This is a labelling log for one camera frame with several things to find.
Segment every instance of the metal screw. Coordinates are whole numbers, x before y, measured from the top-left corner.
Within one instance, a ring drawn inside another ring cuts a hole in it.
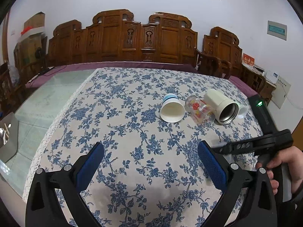
[[[232,164],[230,165],[230,167],[231,167],[232,169],[234,169],[234,170],[238,170],[238,169],[239,169],[239,166],[238,166],[237,164],[235,164],[235,163],[232,163]]]
[[[43,172],[42,168],[38,168],[37,171],[36,171],[37,174],[41,174],[42,172]]]
[[[262,168],[262,167],[259,169],[259,171],[260,171],[262,174],[264,174],[264,173],[266,172],[266,170],[265,170],[264,168]]]
[[[70,165],[70,164],[65,165],[65,166],[63,167],[63,169],[64,169],[65,171],[69,171],[70,169],[72,169],[72,165]]]

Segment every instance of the clear glass cup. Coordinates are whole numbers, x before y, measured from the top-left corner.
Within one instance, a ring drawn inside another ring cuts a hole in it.
[[[211,124],[215,119],[212,107],[194,95],[186,99],[185,110],[192,114],[193,119],[196,120],[199,125],[205,123]]]

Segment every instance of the white wall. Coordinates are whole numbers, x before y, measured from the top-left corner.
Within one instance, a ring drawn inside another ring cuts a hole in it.
[[[287,0],[265,0],[265,4],[260,62],[257,64],[277,71],[290,83],[288,98],[303,107],[303,25]],[[287,41],[267,34],[268,20],[287,25]],[[303,115],[303,110],[294,108],[287,99],[281,109],[272,101],[268,109],[279,130],[293,131]]]
[[[246,53],[257,58],[260,35],[256,32],[262,22],[260,7],[261,0],[17,0],[11,9],[8,26],[9,59],[13,62],[13,49],[23,23],[37,12],[46,14],[46,35],[52,38],[55,27],[63,22],[77,19],[85,28],[92,24],[92,18],[98,12],[111,9],[128,9],[134,13],[134,20],[142,23],[148,23],[149,16],[155,12],[184,15],[192,21],[192,29],[198,32],[199,49],[203,35],[209,35],[211,28],[226,28],[239,37]]]

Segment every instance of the blue floral tablecloth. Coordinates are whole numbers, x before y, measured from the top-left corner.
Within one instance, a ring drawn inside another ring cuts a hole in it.
[[[105,157],[81,196],[102,226],[199,227],[222,193],[198,158],[198,143],[223,145],[262,135],[251,109],[244,119],[226,126],[198,126],[189,114],[175,124],[159,118],[165,94],[185,100],[189,95],[203,97],[209,88],[249,106],[245,95],[225,79],[158,69],[98,69],[68,106],[40,166],[60,170],[100,141]],[[252,154],[233,160],[248,170],[256,163]],[[62,193],[56,192],[75,226]],[[242,201],[243,192],[230,221]]]

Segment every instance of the wall sign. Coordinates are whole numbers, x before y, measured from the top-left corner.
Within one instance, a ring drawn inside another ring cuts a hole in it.
[[[268,21],[267,34],[286,40],[287,26],[277,22]]]

